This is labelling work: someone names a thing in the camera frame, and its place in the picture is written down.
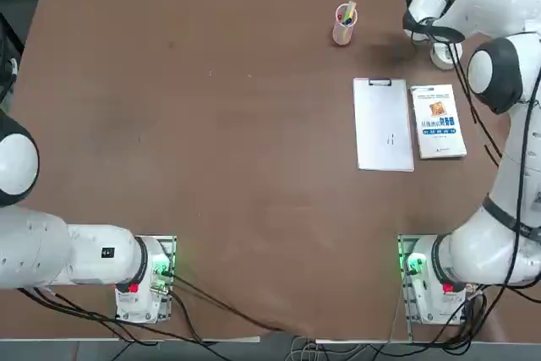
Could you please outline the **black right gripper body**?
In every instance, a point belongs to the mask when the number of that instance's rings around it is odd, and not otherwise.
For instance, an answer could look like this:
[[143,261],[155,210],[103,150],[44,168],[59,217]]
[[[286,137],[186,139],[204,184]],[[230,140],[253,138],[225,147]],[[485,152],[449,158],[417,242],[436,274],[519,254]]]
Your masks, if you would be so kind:
[[431,26],[435,21],[434,16],[424,17],[420,20],[416,20],[409,9],[406,10],[402,17],[402,28],[410,33],[410,36],[414,35],[424,36],[426,38],[431,37]]

